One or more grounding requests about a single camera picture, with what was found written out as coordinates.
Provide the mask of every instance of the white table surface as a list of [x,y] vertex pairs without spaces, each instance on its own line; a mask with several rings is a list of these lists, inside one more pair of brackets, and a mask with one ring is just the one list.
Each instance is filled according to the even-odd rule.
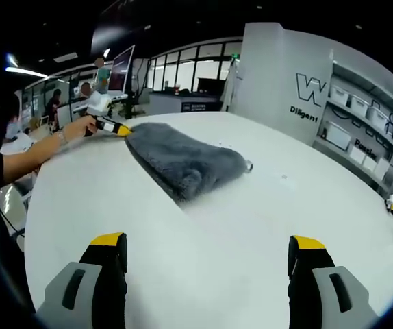
[[128,240],[128,328],[287,328],[288,241],[324,243],[370,292],[393,301],[393,217],[338,163],[269,127],[228,113],[165,114],[169,123],[232,148],[250,174],[178,207],[119,137],[92,136],[42,166],[27,216],[25,263],[38,308],[49,281],[100,234]]

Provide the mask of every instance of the white wall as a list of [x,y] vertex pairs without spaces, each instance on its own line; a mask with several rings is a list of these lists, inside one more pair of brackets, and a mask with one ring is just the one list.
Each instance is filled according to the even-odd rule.
[[[284,30],[278,23],[249,23],[242,41],[236,101],[231,111],[266,124],[311,145],[318,131],[329,90],[332,62],[337,60],[393,94],[393,74],[372,58],[334,40]],[[320,82],[315,99],[299,97],[298,74]],[[302,109],[318,120],[290,112]]]

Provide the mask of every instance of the ceiling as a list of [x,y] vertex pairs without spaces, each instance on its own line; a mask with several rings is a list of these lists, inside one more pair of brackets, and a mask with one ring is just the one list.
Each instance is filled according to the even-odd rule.
[[[386,8],[384,13],[389,14],[391,9]],[[125,29],[125,37],[112,47],[109,58],[134,43],[136,56],[147,58],[199,40],[241,36],[247,22],[278,21],[286,29],[349,45],[393,72],[393,24],[389,21],[359,11],[348,11],[344,19],[335,19],[331,9],[327,16],[320,14],[321,19],[306,16],[311,8],[296,11],[303,14],[302,19],[285,19],[289,11],[276,9],[275,4],[263,0],[52,0],[0,4],[0,88],[17,90],[37,80],[4,72],[7,52],[14,54],[20,67],[44,74],[93,62],[92,35],[100,22],[118,22]],[[79,57],[62,63],[53,60],[71,52]]]

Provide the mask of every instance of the wristwatch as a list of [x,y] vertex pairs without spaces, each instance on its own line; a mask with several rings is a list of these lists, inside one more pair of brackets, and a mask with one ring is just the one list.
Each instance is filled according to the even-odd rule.
[[63,146],[68,143],[62,129],[58,130],[57,135],[58,135],[58,138],[60,139],[60,146]]

